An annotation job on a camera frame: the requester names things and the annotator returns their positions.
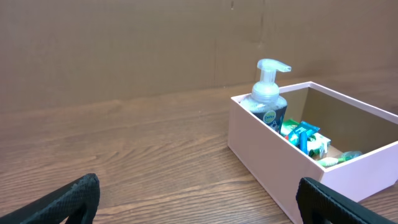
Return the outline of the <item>green soap bar package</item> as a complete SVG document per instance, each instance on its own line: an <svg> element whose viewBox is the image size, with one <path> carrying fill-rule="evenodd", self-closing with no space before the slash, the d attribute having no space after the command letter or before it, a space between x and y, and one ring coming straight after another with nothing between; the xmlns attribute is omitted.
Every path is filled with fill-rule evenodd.
<svg viewBox="0 0 398 224"><path fill-rule="evenodd" d="M290 133L300 123L292 119L284 121L282 123L282 127L280 130L281 135L283 137L286 137L286 135L288 135L288 133ZM310 154L308 156L310 157L318 156L319 158L322 158L328 152L328 146L330 145L331 140L324 137L318 131L317 133L313 134L313 141L314 141L314 148L313 150L310 151Z"/></svg>

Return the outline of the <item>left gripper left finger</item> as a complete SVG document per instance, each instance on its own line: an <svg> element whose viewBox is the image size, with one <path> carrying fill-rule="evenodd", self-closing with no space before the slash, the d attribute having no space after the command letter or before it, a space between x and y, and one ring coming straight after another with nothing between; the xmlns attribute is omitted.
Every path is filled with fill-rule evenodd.
<svg viewBox="0 0 398 224"><path fill-rule="evenodd" d="M100 202L96 174L79 179L1 217L1 223L92 223Z"/></svg>

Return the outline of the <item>teal toothpaste tube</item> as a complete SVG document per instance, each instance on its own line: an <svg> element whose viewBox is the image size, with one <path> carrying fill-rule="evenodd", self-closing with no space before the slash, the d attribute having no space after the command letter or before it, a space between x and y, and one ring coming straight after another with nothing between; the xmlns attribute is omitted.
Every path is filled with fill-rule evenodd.
<svg viewBox="0 0 398 224"><path fill-rule="evenodd" d="M286 135L286 140L288 140L294 146L300 144L300 135L305 133L307 136L311 136L320 130L319 127L311 125L305 121L302 121L296 128L294 128L288 135Z"/></svg>

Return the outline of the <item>blue disposable razor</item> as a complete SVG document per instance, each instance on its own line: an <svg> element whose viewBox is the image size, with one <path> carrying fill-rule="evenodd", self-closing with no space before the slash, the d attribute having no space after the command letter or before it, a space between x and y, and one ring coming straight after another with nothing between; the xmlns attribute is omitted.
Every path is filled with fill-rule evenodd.
<svg viewBox="0 0 398 224"><path fill-rule="evenodd" d="M306 155L310 154L310 151L314 148L313 134L302 132L300 134L300 150Z"/></svg>

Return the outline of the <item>green toothbrush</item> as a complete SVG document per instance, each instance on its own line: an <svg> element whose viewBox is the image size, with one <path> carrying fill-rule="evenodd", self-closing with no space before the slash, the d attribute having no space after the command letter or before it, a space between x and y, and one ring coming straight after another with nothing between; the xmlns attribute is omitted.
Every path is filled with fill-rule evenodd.
<svg viewBox="0 0 398 224"><path fill-rule="evenodd" d="M349 152L342 153L342 155L337 158L325 157L323 159L318 160L317 163L323 167L332 167L332 166L352 160L352 159L362 156L362 155L363 155L363 153L360 151L349 151Z"/></svg>

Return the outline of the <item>dark blue soap pump bottle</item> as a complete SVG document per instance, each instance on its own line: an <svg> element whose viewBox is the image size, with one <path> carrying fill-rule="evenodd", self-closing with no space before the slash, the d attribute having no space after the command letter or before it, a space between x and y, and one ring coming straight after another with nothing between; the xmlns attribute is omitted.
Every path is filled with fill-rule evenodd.
<svg viewBox="0 0 398 224"><path fill-rule="evenodd" d="M252 87L252 93L240 104L277 133L284 120L287 101L280 95L275 83L277 72L290 72L291 66L274 59L260 59L257 68L261 71L260 80Z"/></svg>

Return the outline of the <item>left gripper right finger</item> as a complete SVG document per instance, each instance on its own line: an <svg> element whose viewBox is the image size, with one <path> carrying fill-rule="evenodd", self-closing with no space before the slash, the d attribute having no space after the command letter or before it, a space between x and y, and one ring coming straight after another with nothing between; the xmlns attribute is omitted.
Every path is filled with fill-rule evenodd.
<svg viewBox="0 0 398 224"><path fill-rule="evenodd" d="M304 224L394 224L310 177L300 179L296 201Z"/></svg>

